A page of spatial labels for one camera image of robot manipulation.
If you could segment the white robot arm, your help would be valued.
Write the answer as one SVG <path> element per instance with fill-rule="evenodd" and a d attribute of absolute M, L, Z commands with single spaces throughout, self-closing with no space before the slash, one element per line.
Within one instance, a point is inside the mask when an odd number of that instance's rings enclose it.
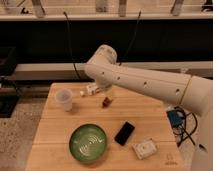
<path fill-rule="evenodd" d="M 101 89 L 112 85 L 179 105 L 201 117 L 190 171 L 213 171 L 213 80 L 195 75 L 129 68 L 116 64 L 117 53 L 101 45 L 85 73 Z"/>

